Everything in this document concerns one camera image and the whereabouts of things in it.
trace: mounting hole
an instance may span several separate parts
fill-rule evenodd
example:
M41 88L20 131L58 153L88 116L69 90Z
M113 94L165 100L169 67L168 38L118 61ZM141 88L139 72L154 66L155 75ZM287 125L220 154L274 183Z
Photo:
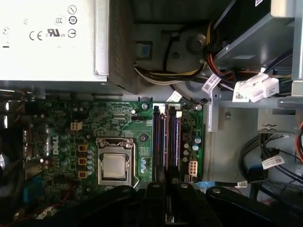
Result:
M148 135L147 134L141 134L139 137L139 140L141 142L146 142L148 140Z

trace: orange wire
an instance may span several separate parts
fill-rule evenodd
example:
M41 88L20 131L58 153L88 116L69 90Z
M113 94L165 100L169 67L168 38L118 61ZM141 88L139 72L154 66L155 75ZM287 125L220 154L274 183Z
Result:
M300 129L303 127L303 122L301 122L300 124ZM299 159L301 160L301 162L303 163L303 154L301 152L301 149L300 149L300 136L297 136L297 139L296 139L296 152L297 152L297 155L299 156Z

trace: screw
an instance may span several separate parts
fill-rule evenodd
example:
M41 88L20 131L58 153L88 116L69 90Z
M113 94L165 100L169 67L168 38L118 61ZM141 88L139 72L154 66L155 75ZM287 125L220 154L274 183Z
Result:
M202 106L201 105L196 105L196 110L201 111L202 110Z
M217 193L217 194L219 194L219 193L221 193L221 190L220 190L220 189L218 189L218 188L214 188L214 189L213 189L213 193Z
M143 110L147 110L148 109L148 105L146 103L143 103L141 107L142 107Z
M183 184L181 185L181 188L188 188L188 185L187 185L186 183L183 183Z

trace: expansion slot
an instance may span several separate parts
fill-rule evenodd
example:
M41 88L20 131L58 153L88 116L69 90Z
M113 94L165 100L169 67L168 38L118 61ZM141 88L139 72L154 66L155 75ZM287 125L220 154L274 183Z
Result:
M181 118L179 118L179 116L177 115L175 107L169 107L168 121L167 166L179 166Z
M154 106L153 116L153 155L152 155L152 173L153 181L156 179L156 169L158 166L164 166L164 147L165 147L165 116L160 113L159 107Z

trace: white label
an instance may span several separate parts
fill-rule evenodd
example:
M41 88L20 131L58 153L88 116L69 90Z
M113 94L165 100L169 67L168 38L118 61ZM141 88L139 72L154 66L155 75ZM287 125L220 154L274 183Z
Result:
M217 77L215 74L213 74L205 82L205 84L202 87L202 90L205 91L207 94L210 94L220 81L221 79Z
M250 99L248 97L244 97L244 96L240 95L241 84L242 84L242 81L237 82L235 85L235 89L234 89L233 95L232 95L232 101L234 103L248 103L250 101Z
M59 154L59 136L53 137L53 155Z
M256 0L255 1L255 7L257 7L261 2L263 2L263 0Z
M262 162L263 169L269 169L274 166L278 166L284 164L284 160L281 156L274 156L269 159L266 159Z
M247 186L248 186L248 182L242 181L242 182L238 182L238 185L235 186L235 188L247 188Z
M182 95L180 95L180 93L178 91L174 91L166 102L177 103L180 101L181 98L182 98Z

